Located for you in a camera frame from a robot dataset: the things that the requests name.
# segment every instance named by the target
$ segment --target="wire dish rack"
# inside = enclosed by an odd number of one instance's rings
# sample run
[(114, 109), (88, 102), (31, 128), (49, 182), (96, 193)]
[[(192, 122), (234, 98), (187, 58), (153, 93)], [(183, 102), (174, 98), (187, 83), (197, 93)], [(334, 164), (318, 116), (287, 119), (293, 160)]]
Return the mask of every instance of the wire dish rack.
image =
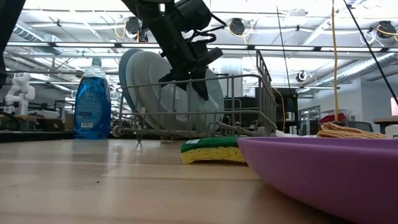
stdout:
[[(134, 85), (134, 86), (123, 86), (119, 87), (117, 91), (121, 91), (121, 103), (119, 107), (119, 111), (117, 113), (113, 113), (113, 115), (118, 117), (118, 125), (115, 125), (112, 129), (112, 134), (115, 137), (121, 137), (124, 133), (134, 133), (137, 136), (137, 140), (141, 142), (143, 135), (158, 135), (161, 139), (171, 139), (176, 140), (178, 138), (207, 138), (207, 137), (222, 137), (222, 136), (270, 136), (277, 129), (275, 125), (276, 120), (276, 103), (275, 96), (272, 92), (271, 88), (271, 78), (269, 76), (267, 67), (264, 63), (264, 59), (260, 53), (257, 51), (256, 53), (256, 67), (259, 70), (260, 75), (232, 75), (232, 76), (222, 76), (222, 77), (214, 77), (214, 78), (203, 78), (196, 80), (184, 80), (184, 81), (174, 81), (174, 82), (162, 82), (162, 83), (152, 83), (146, 85)], [(258, 91), (256, 94), (256, 100), (258, 101), (256, 107), (243, 107), (242, 101), (235, 96), (235, 86), (234, 82), (237, 82), (237, 79), (243, 77), (254, 77), (258, 78)], [(193, 88), (192, 83), (195, 82), (207, 82), (211, 80), (218, 80), (221, 82), (227, 83), (227, 93), (229, 92), (228, 88), (231, 86), (231, 94), (230, 97), (224, 99), (225, 105), (230, 105), (228, 108), (224, 108), (223, 111), (193, 111), (191, 109), (192, 98), (190, 95), (192, 94)], [(187, 84), (187, 103), (188, 103), (188, 111), (186, 113), (178, 113), (176, 110), (176, 93), (177, 93), (177, 85), (180, 83)], [(162, 86), (172, 85), (173, 88), (173, 97), (172, 97), (172, 110), (171, 112), (164, 112), (161, 110), (161, 99), (162, 99)], [(147, 108), (136, 108), (136, 111), (130, 113), (124, 113), (123, 108), (126, 105), (124, 102), (124, 95), (129, 94), (128, 89), (134, 89), (136, 93), (134, 104), (137, 106), (137, 101), (140, 98), (139, 89), (154, 87), (155, 90), (158, 90), (158, 102), (156, 111), (148, 111)], [(255, 116), (256, 119), (254, 122), (245, 126), (242, 123), (242, 117), (251, 114), (251, 116)], [(177, 123), (177, 116), (183, 115), (187, 118), (186, 128), (176, 128), (173, 124)], [(169, 125), (167, 126), (156, 126), (150, 127), (147, 125), (148, 119), (152, 117), (157, 121), (159, 119), (166, 119)], [(195, 126), (195, 118), (203, 117), (204, 121), (209, 121), (206, 123), (205, 129), (198, 129)], [(130, 120), (130, 127), (126, 128), (122, 125), (123, 120)]]

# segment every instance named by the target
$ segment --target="blue liquid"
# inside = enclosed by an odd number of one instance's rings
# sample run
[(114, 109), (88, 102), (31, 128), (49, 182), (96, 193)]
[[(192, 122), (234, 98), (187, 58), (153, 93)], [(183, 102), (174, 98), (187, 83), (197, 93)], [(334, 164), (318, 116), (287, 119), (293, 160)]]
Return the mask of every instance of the blue liquid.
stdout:
[(100, 77), (83, 76), (75, 105), (75, 139), (107, 139), (111, 128), (108, 81)]

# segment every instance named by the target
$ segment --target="green sponge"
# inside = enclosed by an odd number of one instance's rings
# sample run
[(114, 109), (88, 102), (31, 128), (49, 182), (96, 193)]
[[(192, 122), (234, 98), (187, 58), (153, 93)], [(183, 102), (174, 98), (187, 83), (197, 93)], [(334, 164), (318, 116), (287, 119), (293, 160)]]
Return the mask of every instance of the green sponge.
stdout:
[(235, 161), (244, 162), (238, 146), (238, 137), (189, 140), (181, 146), (182, 161)]

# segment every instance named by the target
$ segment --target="purple bowl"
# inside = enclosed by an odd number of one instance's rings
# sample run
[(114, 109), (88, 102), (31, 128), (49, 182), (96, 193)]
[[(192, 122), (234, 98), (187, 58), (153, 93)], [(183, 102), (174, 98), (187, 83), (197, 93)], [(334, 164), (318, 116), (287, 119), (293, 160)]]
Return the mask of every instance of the purple bowl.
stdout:
[(239, 138), (250, 167), (310, 206), (355, 223), (398, 223), (398, 141)]

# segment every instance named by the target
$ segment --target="white robot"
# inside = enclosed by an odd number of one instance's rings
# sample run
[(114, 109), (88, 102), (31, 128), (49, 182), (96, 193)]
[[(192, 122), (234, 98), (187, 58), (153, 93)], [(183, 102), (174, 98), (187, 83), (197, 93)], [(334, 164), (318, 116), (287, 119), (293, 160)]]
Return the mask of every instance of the white robot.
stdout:
[(14, 112), (14, 102), (19, 102), (19, 115), (27, 115), (27, 106), (29, 100), (35, 98), (35, 88), (29, 85), (30, 75), (23, 73), (22, 75), (16, 75), (12, 79), (11, 89), (8, 91), (5, 99), (6, 105), (4, 107), (5, 113)]

